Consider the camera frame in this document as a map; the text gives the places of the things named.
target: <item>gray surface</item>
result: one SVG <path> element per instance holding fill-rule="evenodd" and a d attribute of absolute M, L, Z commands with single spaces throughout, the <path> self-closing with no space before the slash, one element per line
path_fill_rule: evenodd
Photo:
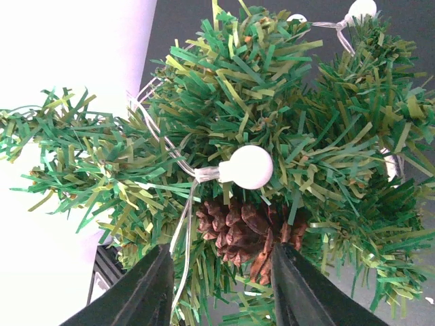
<path fill-rule="evenodd" d="M 435 46 L 435 1 L 430 0 L 382 0 L 376 1 L 378 10 L 383 11 L 383 15 L 391 17 L 390 33 L 401 35 L 404 39 L 415 41 L 417 50 L 415 55 L 420 60 L 416 62 L 416 70 L 426 71 L 428 74 L 435 73 L 435 60 L 433 52 Z M 249 5 L 263 5 L 270 11 L 280 11 L 282 9 L 291 10 L 293 13 L 303 14 L 310 21 L 330 21 L 338 22 L 342 19 L 353 0 L 323 0 L 323 1 L 283 1 L 283 0 L 245 0 Z M 219 5 L 227 11 L 236 14 L 239 9 L 237 0 L 219 0 Z M 185 39 L 194 39 L 201 25 L 201 19 L 211 19 L 211 0 L 158 0 L 150 44 L 147 51 L 147 62 L 144 68 L 142 85 L 150 80 L 150 73 L 154 71 L 156 65 L 149 62 L 150 59 L 164 58 L 169 53 L 169 48 L 174 44 L 174 39 L 178 39 L 180 44 Z M 317 54 L 323 60 L 331 60 L 336 52 L 342 52 L 342 47 L 338 42 L 334 31 L 328 29 L 313 28 L 307 35 L 307 39 L 323 39 L 324 46 L 317 50 Z M 435 88 L 435 80 L 432 80 L 427 88 Z M 427 153 L 431 162 L 435 161 L 434 151 Z M 417 171 L 406 167 L 407 177 L 414 177 L 417 181 L 422 179 L 422 175 Z M 429 212 L 435 211 L 433 202 L 425 205 Z M 425 224 L 429 228 L 435 228 L 433 217 L 428 218 Z M 435 254 L 425 256 L 423 264 L 435 265 Z M 331 273 L 331 280 L 346 294 L 350 294 L 353 281 L 353 267 L 342 271 L 340 279 Z M 371 274 L 371 289 L 357 288 L 355 300 L 361 305 L 368 307 L 374 295 L 375 274 Z M 390 307 L 381 304 L 376 312 L 390 325 L 397 326 L 430 326 L 435 325 L 435 306 L 424 300 L 425 296 L 435 298 L 435 282 L 426 282 L 423 285 L 424 294 L 421 301 L 408 302 L 408 316 L 406 319 L 391 319 Z M 213 324 L 218 325 L 223 314 L 235 312 L 234 305 L 219 303 L 217 310 L 212 312 Z"/>

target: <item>clear wire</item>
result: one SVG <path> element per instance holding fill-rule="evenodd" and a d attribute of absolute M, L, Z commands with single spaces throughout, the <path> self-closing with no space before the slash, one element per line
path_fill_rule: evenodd
<path fill-rule="evenodd" d="M 140 98 L 142 93 L 145 92 L 149 87 L 151 87 L 151 85 L 157 80 L 157 77 L 154 77 L 153 79 L 150 80 L 150 82 L 148 84 L 145 85 L 145 87 L 143 87 L 141 89 L 141 91 L 138 93 L 138 95 L 136 96 L 137 98 Z"/>
<path fill-rule="evenodd" d="M 346 20 L 342 20 L 341 22 L 313 22 L 311 24 L 316 27 L 335 29 L 337 31 L 338 40 L 340 41 L 344 49 L 348 51 L 348 53 L 350 53 L 352 56 L 355 55 L 355 50 L 353 49 L 352 45 L 349 43 L 349 41 L 347 41 L 346 37 L 343 35 L 343 29 L 345 29 L 347 26 Z"/>
<path fill-rule="evenodd" d="M 189 263 L 190 263 L 190 241 L 191 241 L 190 232 L 192 230 L 192 205 L 193 205 L 194 192 L 195 192 L 195 189 L 198 185 L 199 185 L 199 182 L 195 179 L 193 181 L 192 187 L 190 188 L 189 199 L 188 199 L 188 202 L 186 203 L 186 206 L 184 207 L 184 211 L 183 211 L 183 213 L 187 212 L 187 216 L 188 216 L 188 223 L 186 226 L 186 252 L 184 253 L 184 270 L 183 270 L 183 275 L 181 276 L 181 280 L 179 282 L 177 293 L 175 294 L 174 300 L 172 301 L 171 316 L 174 313 L 175 307 L 177 306 L 178 300 L 181 297 L 181 293 L 183 292 L 184 285 L 186 285 L 186 280 L 188 278 Z M 186 214 L 181 216 L 180 222 L 178 223 L 178 226 L 177 226 L 178 233 L 174 234 L 174 236 L 172 238 L 172 241 L 171 241 L 172 252 L 173 252 L 173 249 L 175 247 L 175 243 L 177 242 L 177 238 L 179 236 L 179 231 L 181 229 L 181 224 L 183 223 L 185 216 L 186 216 Z"/>
<path fill-rule="evenodd" d="M 133 102 L 134 105 L 139 107 L 144 116 L 145 116 L 145 124 L 147 125 L 148 129 L 150 130 L 152 136 L 160 142 L 160 129 L 155 123 L 155 121 L 152 119 L 150 114 L 148 113 L 147 109 L 143 107 L 143 105 L 133 96 L 130 96 L 130 101 Z M 174 146 L 174 144 L 169 140 L 168 137 L 163 137 L 166 145 L 165 148 L 168 151 L 169 155 L 172 158 L 182 158 L 183 156 L 179 152 L 179 150 Z M 183 158 L 182 160 L 178 160 L 177 164 L 184 170 L 184 172 L 188 173 L 191 177 L 195 177 L 194 169 L 186 162 L 186 160 Z"/>

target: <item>pine cone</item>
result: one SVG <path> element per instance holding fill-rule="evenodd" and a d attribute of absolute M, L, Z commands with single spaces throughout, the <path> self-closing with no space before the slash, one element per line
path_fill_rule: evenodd
<path fill-rule="evenodd" d="M 271 252 L 276 242 L 290 242 L 296 250 L 302 246 L 302 237 L 308 227 L 306 217 L 297 212 L 294 225 L 287 224 L 271 205 L 261 213 L 253 204 L 241 204 L 232 198 L 225 206 L 217 201 L 206 201 L 196 212 L 198 231 L 205 240 L 215 240 L 217 254 L 237 267 L 254 259 L 251 281 L 267 285 L 271 282 Z"/>

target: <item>artificial christmas tree branch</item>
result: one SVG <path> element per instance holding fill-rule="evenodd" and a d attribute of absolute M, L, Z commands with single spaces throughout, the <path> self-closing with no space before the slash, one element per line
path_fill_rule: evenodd
<path fill-rule="evenodd" d="M 120 260 L 130 269 L 174 235 L 194 180 L 178 161 L 192 168 L 218 166 L 239 147 L 257 145 L 275 167 L 264 187 L 246 190 L 209 181 L 193 193 L 194 204 L 232 198 L 258 211 L 276 207 L 278 231 L 283 222 L 291 227 L 303 209 L 309 227 L 297 235 L 298 245 L 322 272 L 349 262 L 355 279 L 375 270 L 372 309 L 381 299 L 395 308 L 399 297 L 418 298 L 421 283 L 434 274 L 413 260 L 435 236 L 434 230 L 423 229 L 417 210 L 418 198 L 434 197 L 435 168 L 422 154 L 427 147 L 422 141 L 430 144 L 435 129 L 431 93 L 413 87 L 419 75 L 407 70 L 413 44 L 389 36 L 378 18 L 357 23 L 355 55 L 319 63 L 320 77 L 308 89 L 302 79 L 311 69 L 309 50 L 321 46 L 321 41 L 304 41 L 309 23 L 288 22 L 289 12 L 271 14 L 262 7 L 242 6 L 237 18 L 213 3 L 213 22 L 203 21 L 199 38 L 188 41 L 191 48 L 171 48 L 164 69 L 156 72 L 160 85 L 142 103 L 149 105 L 158 140 L 142 110 L 130 108 L 127 120 L 92 112 L 87 92 L 73 103 L 66 88 L 60 96 L 45 91 L 47 101 L 39 108 L 3 110 L 0 151 L 9 161 L 30 141 L 41 147 L 36 162 L 41 165 L 24 175 L 33 184 L 16 190 L 46 195 L 31 210 L 54 194 L 60 206 L 53 213 L 82 208 L 79 230 L 110 211 L 109 222 L 101 222 L 102 240 L 115 237 Z M 181 157 L 172 155 L 165 137 L 179 146 Z M 427 179 L 389 181 L 385 157 L 391 154 L 385 148 Z M 243 262 L 248 256 L 235 259 L 236 253 L 239 267 L 224 261 L 222 236 L 217 246 L 213 238 L 219 235 L 211 229 L 221 217 L 203 213 L 207 216 L 191 226 L 187 283 L 173 323 L 185 319 L 193 325 L 201 315 L 210 323 L 207 298 L 226 301 L 224 293 L 232 292 L 238 280 L 260 295 L 239 293 L 241 312 L 226 317 L 223 325 L 236 319 L 270 325 L 275 320 L 271 288 L 248 277 L 255 257 Z M 276 227 L 266 213 L 258 215 L 264 220 L 252 216 L 258 237 Z M 243 228 L 237 232 L 239 239 L 251 234 Z M 173 251 L 176 288 L 184 271 L 185 238 L 181 232 Z M 291 236 L 283 238 L 291 242 Z"/>

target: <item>white wall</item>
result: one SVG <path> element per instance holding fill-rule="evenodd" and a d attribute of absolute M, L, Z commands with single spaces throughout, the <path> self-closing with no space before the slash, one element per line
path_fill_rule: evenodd
<path fill-rule="evenodd" d="M 0 2 L 0 109 L 42 104 L 43 88 L 87 86 L 93 111 L 126 115 L 137 93 L 156 0 Z M 84 307 L 98 236 L 75 234 L 84 212 L 33 213 L 40 196 L 16 193 L 38 164 L 31 145 L 15 164 L 0 162 L 0 325 L 58 325 Z"/>

